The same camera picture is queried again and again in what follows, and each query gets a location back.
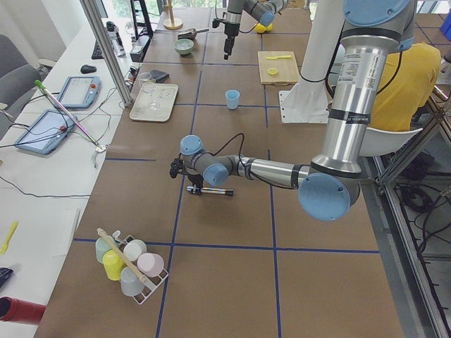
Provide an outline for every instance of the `blue framed device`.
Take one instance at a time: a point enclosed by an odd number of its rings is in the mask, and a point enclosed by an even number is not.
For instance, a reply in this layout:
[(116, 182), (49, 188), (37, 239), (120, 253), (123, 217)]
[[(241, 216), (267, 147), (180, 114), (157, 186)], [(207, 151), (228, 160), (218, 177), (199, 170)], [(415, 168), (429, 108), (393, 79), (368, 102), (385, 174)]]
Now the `blue framed device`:
[(47, 109), (15, 142), (15, 147), (47, 155), (53, 151), (75, 123), (63, 113)]
[(68, 109), (86, 109), (92, 105), (100, 90), (98, 76), (70, 76), (58, 95)]

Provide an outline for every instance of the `white wall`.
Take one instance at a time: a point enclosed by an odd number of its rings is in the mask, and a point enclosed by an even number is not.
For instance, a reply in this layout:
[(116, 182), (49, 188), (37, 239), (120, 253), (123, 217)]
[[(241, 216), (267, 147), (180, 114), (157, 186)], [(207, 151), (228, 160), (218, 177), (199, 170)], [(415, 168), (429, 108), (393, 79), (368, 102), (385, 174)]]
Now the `white wall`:
[(57, 61), (86, 21), (79, 0), (0, 0), (0, 34), (27, 61)]

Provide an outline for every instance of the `white table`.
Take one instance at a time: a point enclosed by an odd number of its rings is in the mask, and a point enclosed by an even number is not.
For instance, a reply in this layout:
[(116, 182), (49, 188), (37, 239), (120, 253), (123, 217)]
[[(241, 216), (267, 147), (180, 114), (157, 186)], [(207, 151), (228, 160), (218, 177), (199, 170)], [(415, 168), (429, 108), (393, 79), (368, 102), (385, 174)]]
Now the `white table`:
[[(106, 98), (109, 89), (115, 87), (104, 60), (91, 59), (93, 47), (91, 29), (83, 27), (44, 81), (51, 92), (58, 92), (68, 76), (81, 75), (83, 64), (97, 67), (97, 72), (92, 74), (101, 79), (99, 96), (86, 111), (74, 112), (79, 119), (92, 113)], [(118, 61), (125, 76), (132, 61), (129, 56), (118, 58)], [(33, 101), (16, 122), (30, 125), (47, 108), (52, 107), (46, 99)], [(99, 143), (109, 144), (123, 112), (119, 94), (115, 92), (102, 109), (111, 115), (111, 120)], [(109, 117), (100, 110), (82, 121), (82, 125), (96, 138), (105, 131), (108, 123)], [(0, 146), (13, 144), (23, 131), (11, 128), (0, 141)], [(0, 159), (4, 163), (0, 166), (0, 176), (25, 192), (38, 195), (89, 195), (105, 159), (105, 153), (97, 156), (99, 166), (96, 169), (92, 162), (93, 153), (94, 145), (78, 134), (68, 135), (47, 156), (34, 155), (13, 146), (1, 148)], [(0, 296), (47, 304), (88, 198), (36, 198), (0, 181), (0, 200), (0, 245), (12, 222), (19, 221), (8, 251), (0, 256), (0, 267), (14, 270), (13, 277), (0, 289)], [(2, 337), (32, 337), (36, 329), (34, 325), (0, 322)]]

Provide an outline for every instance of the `green bowl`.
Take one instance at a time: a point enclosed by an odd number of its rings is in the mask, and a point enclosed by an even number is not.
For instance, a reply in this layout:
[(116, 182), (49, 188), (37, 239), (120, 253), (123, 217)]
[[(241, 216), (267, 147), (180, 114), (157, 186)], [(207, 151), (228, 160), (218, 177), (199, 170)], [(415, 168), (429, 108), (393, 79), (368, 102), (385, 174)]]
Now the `green bowl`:
[(194, 47), (194, 42), (190, 39), (179, 39), (174, 42), (174, 49), (180, 55), (188, 55)]

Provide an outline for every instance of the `wooden cutting board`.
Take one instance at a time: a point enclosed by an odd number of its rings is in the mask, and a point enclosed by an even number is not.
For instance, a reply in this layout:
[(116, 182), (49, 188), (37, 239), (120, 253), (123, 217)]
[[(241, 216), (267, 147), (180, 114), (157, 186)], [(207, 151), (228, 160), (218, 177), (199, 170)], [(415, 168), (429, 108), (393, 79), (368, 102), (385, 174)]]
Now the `wooden cutting board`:
[[(266, 60), (267, 56), (291, 55), (291, 58)], [(269, 75), (268, 69), (275, 68), (278, 73)], [(259, 51), (260, 83), (262, 85), (293, 85), (299, 81), (295, 53), (292, 51)]]

